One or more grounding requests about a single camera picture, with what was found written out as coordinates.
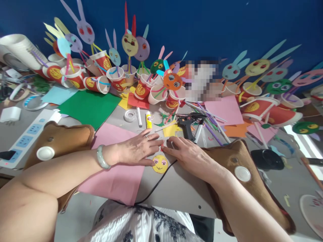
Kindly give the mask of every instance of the cable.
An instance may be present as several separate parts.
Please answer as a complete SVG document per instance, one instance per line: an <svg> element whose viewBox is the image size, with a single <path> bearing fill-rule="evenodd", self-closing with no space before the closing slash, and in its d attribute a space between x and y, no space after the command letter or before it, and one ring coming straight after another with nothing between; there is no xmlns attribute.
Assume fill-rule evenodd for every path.
<svg viewBox="0 0 323 242"><path fill-rule="evenodd" d="M144 199L144 200L142 200L142 201L140 201L140 202L136 202L135 203L135 205L138 205L138 204L141 204L141 203L143 203L144 201L146 201L149 197L150 197L150 195L154 192L154 190L157 188L157 186L159 185L159 183L162 181L162 179L164 178L164 176L166 175L166 173L168 172L168 170L171 168L171 166L172 165L174 165L175 163L177 162L177 160L175 160L168 168L167 168L167 170L165 171L165 173L163 174L163 176L160 178L160 180L157 182L157 184L153 187L153 189L151 190L151 192L148 194L148 196ZM124 203L122 203L122 202L118 202L118 201L115 201L115 200L113 200L114 202L116 202L116 203L118 203L118 204L120 204L120 205L125 205Z"/></svg>

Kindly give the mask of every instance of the woman's hand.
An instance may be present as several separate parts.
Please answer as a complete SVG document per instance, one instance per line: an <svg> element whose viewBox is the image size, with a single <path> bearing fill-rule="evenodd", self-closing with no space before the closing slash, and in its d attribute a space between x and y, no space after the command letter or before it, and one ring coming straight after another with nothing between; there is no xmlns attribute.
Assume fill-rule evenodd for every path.
<svg viewBox="0 0 323 242"><path fill-rule="evenodd" d="M220 175L225 170L188 139L173 136L168 139L168 142L173 142L178 147L178 150L162 145L163 151L175 156L185 170L208 183L213 182L215 176Z"/></svg>
<svg viewBox="0 0 323 242"><path fill-rule="evenodd" d="M159 146L163 144L163 141L156 140L159 138L159 134L149 134L150 131L151 129L146 129L129 140L103 147L102 153L105 161L109 165L124 163L154 166L155 163L152 160L146 159L146 157L158 152Z"/></svg>

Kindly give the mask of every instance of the power strip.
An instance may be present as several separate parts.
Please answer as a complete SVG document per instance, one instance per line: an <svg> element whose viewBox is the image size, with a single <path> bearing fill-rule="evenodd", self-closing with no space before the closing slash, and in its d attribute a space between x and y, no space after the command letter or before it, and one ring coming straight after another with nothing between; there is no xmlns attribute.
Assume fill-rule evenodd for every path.
<svg viewBox="0 0 323 242"><path fill-rule="evenodd" d="M16 168L21 159L28 152L33 143L44 129L44 126L49 121L58 123L61 119L61 114L57 111L44 109L26 131L19 137L15 144L9 149L16 153L10 160L0 159L0 166L9 169Z"/></svg>

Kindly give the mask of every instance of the pink construction paper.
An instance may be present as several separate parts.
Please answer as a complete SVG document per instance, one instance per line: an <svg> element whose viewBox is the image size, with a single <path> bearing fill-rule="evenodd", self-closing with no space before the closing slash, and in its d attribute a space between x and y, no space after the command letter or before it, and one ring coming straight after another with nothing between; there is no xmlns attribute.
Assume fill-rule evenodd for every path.
<svg viewBox="0 0 323 242"><path fill-rule="evenodd" d="M92 149L111 145L136 136L135 133L104 123L97 131ZM144 166L116 165L85 180L78 191L134 205Z"/></svg>
<svg viewBox="0 0 323 242"><path fill-rule="evenodd" d="M221 98L220 101L208 101L204 102L206 109L222 118L225 119L227 122L222 121L220 119L216 119L219 125L236 125L236 124L243 124L243 118L240 112L239 105L237 103L236 97L227 96Z"/></svg>
<svg viewBox="0 0 323 242"><path fill-rule="evenodd" d="M263 125L263 122L259 122L258 126L259 129L263 135L263 138L265 139L266 143L268 143L278 132L278 129L274 129L274 128L268 128L268 129L263 129L261 126ZM247 127L248 132L252 133L258 140L261 140L259 133L255 127L255 125L250 125Z"/></svg>

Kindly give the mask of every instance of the woman's right hand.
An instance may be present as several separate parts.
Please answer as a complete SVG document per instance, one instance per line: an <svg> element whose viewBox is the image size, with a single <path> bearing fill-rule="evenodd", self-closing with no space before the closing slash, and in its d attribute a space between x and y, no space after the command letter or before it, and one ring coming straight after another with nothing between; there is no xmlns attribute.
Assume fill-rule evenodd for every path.
<svg viewBox="0 0 323 242"><path fill-rule="evenodd" d="M183 137L170 137L168 142L173 142L178 150L162 145L164 152L175 156L181 166L194 176L208 182L214 182L215 177L225 174L225 168L208 156L198 145Z"/></svg>

